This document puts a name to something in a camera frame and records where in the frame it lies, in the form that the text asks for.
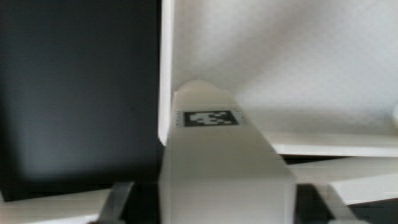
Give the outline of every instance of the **white plastic piece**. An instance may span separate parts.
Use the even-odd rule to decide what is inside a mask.
[[[397,135],[264,132],[283,155],[398,157]]]
[[[299,183],[331,184],[351,205],[398,198],[397,164],[398,158],[347,158],[292,165],[290,169]]]
[[[163,49],[161,49],[161,104],[159,104],[159,138],[168,143],[171,122],[171,80],[173,80],[173,32],[175,0],[163,1]]]
[[[177,126],[177,111],[242,111],[230,93],[195,81],[175,95],[173,106],[161,175],[163,223],[292,224],[296,178],[246,115],[241,126]]]

